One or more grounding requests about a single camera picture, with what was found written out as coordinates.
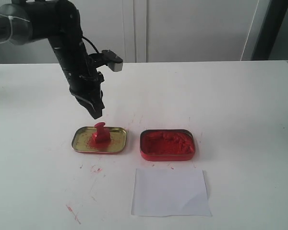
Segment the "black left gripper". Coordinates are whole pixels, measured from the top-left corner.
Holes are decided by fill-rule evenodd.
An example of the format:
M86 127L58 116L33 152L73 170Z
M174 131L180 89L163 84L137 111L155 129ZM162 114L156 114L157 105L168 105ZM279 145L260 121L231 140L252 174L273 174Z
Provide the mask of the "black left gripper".
M97 68L105 64L103 54L83 35L60 33L49 37L49 43L69 83L71 94L93 119L100 118L105 108L101 91L104 78Z

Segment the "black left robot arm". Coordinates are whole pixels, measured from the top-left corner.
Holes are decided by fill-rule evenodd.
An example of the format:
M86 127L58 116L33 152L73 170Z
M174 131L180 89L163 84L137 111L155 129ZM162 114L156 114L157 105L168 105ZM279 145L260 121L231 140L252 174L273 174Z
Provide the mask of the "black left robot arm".
M102 116L103 75L87 53L80 13L68 0L13 0L0 7L0 44L47 39L69 84L70 93L93 119Z

